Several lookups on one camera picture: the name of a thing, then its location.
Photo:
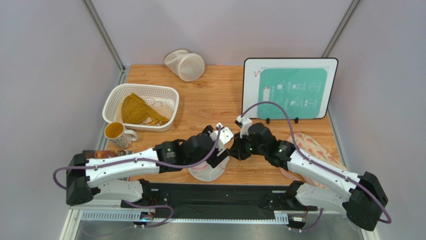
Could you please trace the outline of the white mesh laundry bag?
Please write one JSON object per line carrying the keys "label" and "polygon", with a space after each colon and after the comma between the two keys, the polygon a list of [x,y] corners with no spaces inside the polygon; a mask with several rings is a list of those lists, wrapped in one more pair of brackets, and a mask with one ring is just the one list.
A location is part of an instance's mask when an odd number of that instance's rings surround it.
{"label": "white mesh laundry bag", "polygon": [[218,166],[213,168],[206,162],[202,164],[191,167],[188,169],[188,172],[197,180],[202,182],[212,182],[217,180],[226,170],[226,165],[229,162],[230,157],[226,157]]}

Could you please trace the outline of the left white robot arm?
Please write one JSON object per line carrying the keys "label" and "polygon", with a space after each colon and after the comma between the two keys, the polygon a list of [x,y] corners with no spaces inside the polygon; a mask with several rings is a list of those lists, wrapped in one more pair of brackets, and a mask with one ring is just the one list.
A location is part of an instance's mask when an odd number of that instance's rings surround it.
{"label": "left white robot arm", "polygon": [[234,135],[221,124],[208,125],[201,133],[187,140],[165,141],[147,150],[110,158],[73,156],[66,167],[66,198],[69,206],[86,204],[94,199],[150,202],[143,182],[127,182],[135,175],[156,175],[177,172],[203,163],[213,169],[228,157],[226,144]]}

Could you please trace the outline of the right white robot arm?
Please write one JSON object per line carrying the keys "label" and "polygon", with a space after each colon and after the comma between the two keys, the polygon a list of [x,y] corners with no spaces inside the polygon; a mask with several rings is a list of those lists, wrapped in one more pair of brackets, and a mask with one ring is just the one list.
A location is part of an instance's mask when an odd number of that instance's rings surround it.
{"label": "right white robot arm", "polygon": [[239,161],[262,156],[272,166],[304,175],[324,188],[295,181],[288,196],[303,206],[329,209],[345,214],[356,226],[375,230],[389,200],[379,179],[366,171],[359,175],[319,160],[292,142],[279,140],[262,123],[235,120],[240,132],[234,135],[229,154]]}

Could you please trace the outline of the beige mesh laundry bag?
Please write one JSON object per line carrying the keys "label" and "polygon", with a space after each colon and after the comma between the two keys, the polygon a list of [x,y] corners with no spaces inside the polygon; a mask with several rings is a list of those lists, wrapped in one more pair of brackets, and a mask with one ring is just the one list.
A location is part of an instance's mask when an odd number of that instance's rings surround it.
{"label": "beige mesh laundry bag", "polygon": [[205,72],[204,59],[187,49],[177,49],[164,57],[164,64],[184,82],[193,82]]}

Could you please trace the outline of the floral pink cloth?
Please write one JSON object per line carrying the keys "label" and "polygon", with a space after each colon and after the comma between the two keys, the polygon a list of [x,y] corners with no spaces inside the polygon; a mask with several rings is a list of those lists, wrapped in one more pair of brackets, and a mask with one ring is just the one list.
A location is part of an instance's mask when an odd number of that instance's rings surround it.
{"label": "floral pink cloth", "polygon": [[[308,154],[310,154],[312,157],[315,157],[325,163],[328,163],[336,168],[339,168],[341,170],[347,171],[348,169],[343,165],[343,163],[336,158],[334,155],[329,153],[322,145],[320,145],[315,139],[313,139],[311,136],[304,134],[304,133],[295,133],[295,142],[297,146],[301,149],[306,151]],[[308,183],[309,185],[326,189],[326,187],[319,182],[313,180],[310,177],[296,174],[294,172],[290,172],[288,170],[285,170],[283,168],[280,168],[280,173],[293,181],[300,181],[303,180],[305,183]]]}

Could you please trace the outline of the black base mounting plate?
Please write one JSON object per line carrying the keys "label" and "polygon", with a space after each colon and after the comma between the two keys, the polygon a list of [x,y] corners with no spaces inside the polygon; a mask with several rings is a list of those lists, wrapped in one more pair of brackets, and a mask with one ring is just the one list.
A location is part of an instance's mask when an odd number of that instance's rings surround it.
{"label": "black base mounting plate", "polygon": [[316,206],[304,206],[295,197],[286,194],[287,186],[149,183],[144,179],[140,182],[144,192],[142,199],[134,202],[138,206],[254,205],[272,211],[297,213],[318,209]]}

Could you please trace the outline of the white plastic basket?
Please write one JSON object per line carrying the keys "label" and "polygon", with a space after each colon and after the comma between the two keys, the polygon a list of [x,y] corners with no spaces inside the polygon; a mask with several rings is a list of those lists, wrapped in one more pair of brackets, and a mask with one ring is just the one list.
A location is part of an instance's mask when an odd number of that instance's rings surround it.
{"label": "white plastic basket", "polygon": [[171,87],[125,83],[111,91],[102,117],[107,123],[121,122],[127,129],[164,132],[173,124],[179,100]]}

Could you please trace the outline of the whiteboard with teal sheet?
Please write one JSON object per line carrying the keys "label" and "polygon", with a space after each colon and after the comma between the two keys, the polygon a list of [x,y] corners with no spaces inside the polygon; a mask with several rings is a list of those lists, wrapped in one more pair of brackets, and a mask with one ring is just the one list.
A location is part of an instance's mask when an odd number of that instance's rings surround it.
{"label": "whiteboard with teal sheet", "polygon": [[322,119],[327,115],[339,61],[250,57],[243,64],[241,111],[261,120]]}

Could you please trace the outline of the mustard yellow cloth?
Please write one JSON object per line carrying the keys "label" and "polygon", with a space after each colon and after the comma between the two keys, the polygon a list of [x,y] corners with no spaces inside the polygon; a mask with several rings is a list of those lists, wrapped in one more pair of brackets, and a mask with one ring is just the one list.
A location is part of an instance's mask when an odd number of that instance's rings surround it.
{"label": "mustard yellow cloth", "polygon": [[124,99],[121,115],[123,123],[134,125],[162,126],[170,121],[145,105],[142,98],[134,93]]}

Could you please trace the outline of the patterned ceramic mug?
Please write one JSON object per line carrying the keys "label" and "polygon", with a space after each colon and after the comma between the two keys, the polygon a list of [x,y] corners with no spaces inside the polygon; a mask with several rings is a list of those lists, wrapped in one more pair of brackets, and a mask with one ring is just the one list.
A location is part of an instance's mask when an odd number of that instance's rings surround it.
{"label": "patterned ceramic mug", "polygon": [[139,135],[134,130],[127,129],[122,122],[118,121],[111,122],[105,127],[104,136],[121,150],[129,148],[139,140]]}

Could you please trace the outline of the dark brown book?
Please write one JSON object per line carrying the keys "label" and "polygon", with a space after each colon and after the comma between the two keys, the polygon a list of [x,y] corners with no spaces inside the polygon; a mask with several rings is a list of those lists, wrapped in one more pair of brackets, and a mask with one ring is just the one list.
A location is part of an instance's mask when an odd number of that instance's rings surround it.
{"label": "dark brown book", "polygon": [[115,158],[133,154],[129,150],[83,150],[82,154],[85,159],[106,159]]}

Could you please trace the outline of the aluminium slotted rail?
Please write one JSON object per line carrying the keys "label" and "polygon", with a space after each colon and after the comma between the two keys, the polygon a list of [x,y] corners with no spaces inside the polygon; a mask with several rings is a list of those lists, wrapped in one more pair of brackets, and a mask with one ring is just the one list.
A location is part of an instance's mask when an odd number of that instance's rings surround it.
{"label": "aluminium slotted rail", "polygon": [[258,208],[254,205],[184,205],[174,206],[173,214],[167,208],[122,208],[118,200],[95,200],[92,203],[70,207],[78,211],[82,221],[116,221],[135,223],[209,223],[209,224],[271,224],[286,225],[288,213],[284,210]]}

